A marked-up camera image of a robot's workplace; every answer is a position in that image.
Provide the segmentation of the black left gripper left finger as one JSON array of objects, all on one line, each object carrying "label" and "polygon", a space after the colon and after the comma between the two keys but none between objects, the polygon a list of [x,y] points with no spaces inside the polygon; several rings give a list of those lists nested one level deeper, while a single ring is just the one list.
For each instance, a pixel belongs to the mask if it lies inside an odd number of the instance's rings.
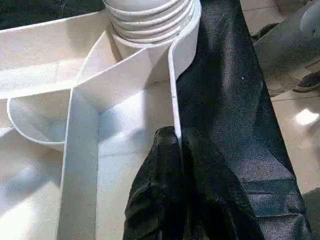
[{"label": "black left gripper left finger", "polygon": [[159,128],[124,211],[125,240],[181,240],[186,217],[184,170],[173,126]]}]

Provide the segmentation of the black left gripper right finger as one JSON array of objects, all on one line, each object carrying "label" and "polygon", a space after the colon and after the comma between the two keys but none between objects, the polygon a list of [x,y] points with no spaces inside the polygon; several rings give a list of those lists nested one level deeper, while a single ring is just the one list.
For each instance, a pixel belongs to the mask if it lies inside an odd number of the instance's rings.
[{"label": "black left gripper right finger", "polygon": [[210,240],[260,240],[262,231],[239,179],[216,145],[196,129],[182,133],[190,205]]}]

